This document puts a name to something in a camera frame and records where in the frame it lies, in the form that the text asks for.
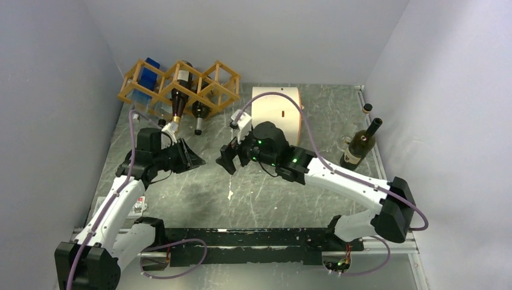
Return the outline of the clear glass bottle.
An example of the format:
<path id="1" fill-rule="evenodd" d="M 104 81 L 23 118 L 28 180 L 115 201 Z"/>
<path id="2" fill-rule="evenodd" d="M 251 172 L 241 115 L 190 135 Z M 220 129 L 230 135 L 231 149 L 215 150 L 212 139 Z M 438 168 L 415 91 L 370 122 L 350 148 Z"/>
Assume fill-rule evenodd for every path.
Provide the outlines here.
<path id="1" fill-rule="evenodd" d="M 352 141 L 352 139 L 353 139 L 353 136 L 343 136 L 343 137 L 342 137 L 342 144 L 343 144 L 344 146 L 347 146 L 347 145 L 349 145 L 349 144 L 350 144 L 350 142 Z"/>

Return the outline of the dark green labelled wine bottle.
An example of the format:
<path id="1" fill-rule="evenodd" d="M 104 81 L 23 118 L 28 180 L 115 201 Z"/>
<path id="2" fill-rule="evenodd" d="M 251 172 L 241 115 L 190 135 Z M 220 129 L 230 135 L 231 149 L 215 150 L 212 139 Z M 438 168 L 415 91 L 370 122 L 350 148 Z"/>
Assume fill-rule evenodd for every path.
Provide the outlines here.
<path id="1" fill-rule="evenodd" d="M 354 171 L 376 143 L 375 134 L 383 124 L 381 118 L 374 118 L 366 130 L 354 134 L 340 158 L 340 166 Z"/>

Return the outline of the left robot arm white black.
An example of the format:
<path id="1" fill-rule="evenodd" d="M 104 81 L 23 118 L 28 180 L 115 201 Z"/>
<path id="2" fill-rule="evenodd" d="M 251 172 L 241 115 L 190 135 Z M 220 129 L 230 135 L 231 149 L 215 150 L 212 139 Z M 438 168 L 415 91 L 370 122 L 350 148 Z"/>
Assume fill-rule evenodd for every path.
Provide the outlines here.
<path id="1" fill-rule="evenodd" d="M 167 248 L 161 219 L 141 217 L 121 234 L 130 211 L 160 171 L 183 173 L 205 165 L 183 139 L 164 147 L 160 128 L 132 134 L 132 150 L 120 164 L 107 197 L 87 226 L 54 253 L 60 289 L 116 289 L 121 273 L 144 250 Z"/>

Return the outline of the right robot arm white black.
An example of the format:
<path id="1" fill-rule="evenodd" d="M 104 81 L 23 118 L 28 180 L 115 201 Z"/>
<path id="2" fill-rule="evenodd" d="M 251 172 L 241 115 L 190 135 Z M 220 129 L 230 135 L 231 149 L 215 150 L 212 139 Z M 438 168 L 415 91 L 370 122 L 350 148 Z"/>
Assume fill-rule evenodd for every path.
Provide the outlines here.
<path id="1" fill-rule="evenodd" d="M 336 217 L 333 229 L 325 235 L 327 245 L 341 250 L 360 237 L 378 235 L 387 241 L 403 243 L 414 215 L 415 201 L 408 183 L 399 177 L 392 181 L 370 178 L 320 159 L 314 152 L 289 144 L 284 132 L 271 122 L 243 130 L 220 149 L 216 163 L 230 175 L 251 161 L 271 166 L 277 177 L 289 182 L 331 190 L 363 205 L 366 210 Z"/>

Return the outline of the dark green bottle silver cap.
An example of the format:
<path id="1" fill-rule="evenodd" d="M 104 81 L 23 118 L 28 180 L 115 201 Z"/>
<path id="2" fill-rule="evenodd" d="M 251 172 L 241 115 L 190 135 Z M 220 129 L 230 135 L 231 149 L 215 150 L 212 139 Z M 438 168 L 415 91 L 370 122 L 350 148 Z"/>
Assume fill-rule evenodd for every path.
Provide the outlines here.
<path id="1" fill-rule="evenodd" d="M 204 121 L 210 114 L 211 108 L 200 101 L 195 101 L 192 105 L 192 113 L 196 119 L 195 135 L 201 135 L 203 132 Z"/>

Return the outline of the wooden hexagonal wine rack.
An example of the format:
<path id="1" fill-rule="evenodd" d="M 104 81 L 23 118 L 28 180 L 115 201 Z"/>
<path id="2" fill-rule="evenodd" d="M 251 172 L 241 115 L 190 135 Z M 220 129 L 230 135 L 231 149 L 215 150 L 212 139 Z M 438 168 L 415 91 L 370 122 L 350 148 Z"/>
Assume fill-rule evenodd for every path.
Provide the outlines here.
<path id="1" fill-rule="evenodd" d="M 142 66 L 158 74 L 154 91 L 145 89 L 138 84 L 138 76 Z M 193 75 L 191 89 L 178 84 L 177 74 L 183 66 L 183 70 Z M 202 102 L 211 108 L 211 114 L 223 111 L 228 105 L 240 99 L 240 75 L 220 61 L 216 61 L 206 71 L 193 68 L 184 60 L 177 61 L 168 70 L 163 70 L 153 60 L 139 59 L 136 64 L 124 74 L 123 84 L 117 98 L 127 104 L 134 104 L 129 94 L 138 89 L 152 97 L 149 114 L 172 119 L 171 90 L 178 89 L 186 93 L 189 98 L 185 105 L 184 114 L 192 115 L 192 105 L 195 101 Z"/>

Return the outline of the blue glass bottle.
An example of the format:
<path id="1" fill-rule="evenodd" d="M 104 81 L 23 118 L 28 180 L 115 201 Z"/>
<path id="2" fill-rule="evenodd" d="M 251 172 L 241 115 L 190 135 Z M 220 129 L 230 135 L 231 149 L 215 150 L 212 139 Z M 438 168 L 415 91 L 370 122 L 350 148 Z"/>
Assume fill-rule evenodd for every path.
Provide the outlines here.
<path id="1" fill-rule="evenodd" d="M 144 87 L 145 89 L 154 91 L 156 87 L 156 81 L 158 79 L 158 74 L 153 72 L 152 70 L 146 68 L 146 66 L 142 66 L 138 76 L 138 84 Z M 152 97 L 145 92 L 142 92 L 138 89 L 134 89 L 129 97 L 131 101 L 135 104 L 136 110 L 147 114 L 150 110 L 150 102 Z"/>

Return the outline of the dark bottle gold foil neck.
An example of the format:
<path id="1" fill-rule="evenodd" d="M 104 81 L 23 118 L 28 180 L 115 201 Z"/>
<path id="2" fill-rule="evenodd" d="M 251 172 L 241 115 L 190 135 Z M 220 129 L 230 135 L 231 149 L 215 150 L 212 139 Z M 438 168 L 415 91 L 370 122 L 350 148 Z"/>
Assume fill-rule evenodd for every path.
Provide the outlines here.
<path id="1" fill-rule="evenodd" d="M 180 66 L 180 70 L 177 74 L 178 84 L 182 85 L 184 88 L 191 89 L 191 85 L 193 82 L 193 75 L 187 71 L 182 69 L 183 66 Z M 189 96 L 178 90 L 171 90 L 171 101 L 172 101 L 172 121 L 176 124 L 179 124 L 181 121 L 181 117 L 185 108 L 185 105 L 188 101 Z"/>

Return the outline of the cream cylindrical drum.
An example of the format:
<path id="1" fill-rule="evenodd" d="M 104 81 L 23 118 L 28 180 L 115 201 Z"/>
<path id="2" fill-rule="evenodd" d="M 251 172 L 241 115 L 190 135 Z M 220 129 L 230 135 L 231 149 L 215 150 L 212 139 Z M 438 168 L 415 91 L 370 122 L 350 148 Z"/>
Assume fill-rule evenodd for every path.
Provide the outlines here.
<path id="1" fill-rule="evenodd" d="M 288 95 L 301 108 L 297 87 L 253 87 L 252 98 L 264 92 L 281 92 Z M 279 95 L 266 95 L 251 104 L 252 126 L 269 121 L 281 129 L 290 145 L 297 146 L 301 132 L 302 116 L 288 99 Z"/>

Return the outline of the white paper card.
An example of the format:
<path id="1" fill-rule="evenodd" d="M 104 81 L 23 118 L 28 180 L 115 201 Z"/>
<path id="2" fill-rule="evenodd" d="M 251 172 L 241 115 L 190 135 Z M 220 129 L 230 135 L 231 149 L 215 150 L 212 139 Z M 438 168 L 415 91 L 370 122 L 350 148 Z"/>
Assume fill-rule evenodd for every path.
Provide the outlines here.
<path id="1" fill-rule="evenodd" d="M 146 197 L 141 196 L 134 203 L 127 217 L 129 219 L 138 219 L 143 216 L 144 211 L 147 209 Z"/>

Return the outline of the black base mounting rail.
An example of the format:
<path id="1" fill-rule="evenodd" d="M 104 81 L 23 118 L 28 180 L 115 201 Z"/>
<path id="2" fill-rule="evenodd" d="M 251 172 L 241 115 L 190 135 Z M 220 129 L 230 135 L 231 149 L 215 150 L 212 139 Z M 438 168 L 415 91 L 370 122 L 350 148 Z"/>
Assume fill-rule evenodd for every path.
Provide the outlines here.
<path id="1" fill-rule="evenodd" d="M 197 263 L 301 262 L 321 266 L 326 253 L 363 251 L 362 239 L 344 242 L 327 228 L 166 228 L 150 248 L 169 253 L 170 266 Z"/>

